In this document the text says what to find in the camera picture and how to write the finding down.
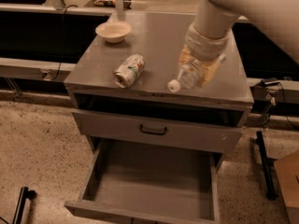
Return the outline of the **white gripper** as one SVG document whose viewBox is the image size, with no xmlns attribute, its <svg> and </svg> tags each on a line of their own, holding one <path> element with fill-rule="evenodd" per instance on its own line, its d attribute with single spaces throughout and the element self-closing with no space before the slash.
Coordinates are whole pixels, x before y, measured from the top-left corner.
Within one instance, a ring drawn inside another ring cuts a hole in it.
<svg viewBox="0 0 299 224">
<path fill-rule="evenodd" d="M 185 36 L 185 45 L 179 54 L 178 68 L 190 64 L 193 70 L 198 70 L 199 61 L 207 61 L 201 63 L 202 76 L 198 81 L 198 85 L 204 87 L 215 76 L 220 64 L 220 60 L 216 58 L 225 50 L 228 39 L 228 30 L 225 30 L 221 38 L 209 38 L 200 34 L 192 23 Z"/>
</svg>

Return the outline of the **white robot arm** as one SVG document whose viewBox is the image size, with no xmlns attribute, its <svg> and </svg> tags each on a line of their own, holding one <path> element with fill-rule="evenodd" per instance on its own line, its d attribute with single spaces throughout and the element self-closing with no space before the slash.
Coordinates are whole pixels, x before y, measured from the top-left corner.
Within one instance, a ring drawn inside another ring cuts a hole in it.
<svg viewBox="0 0 299 224">
<path fill-rule="evenodd" d="M 202 0 L 178 62 L 200 63 L 198 86 L 214 77 L 228 32 L 241 16 L 299 63 L 299 0 Z"/>
</svg>

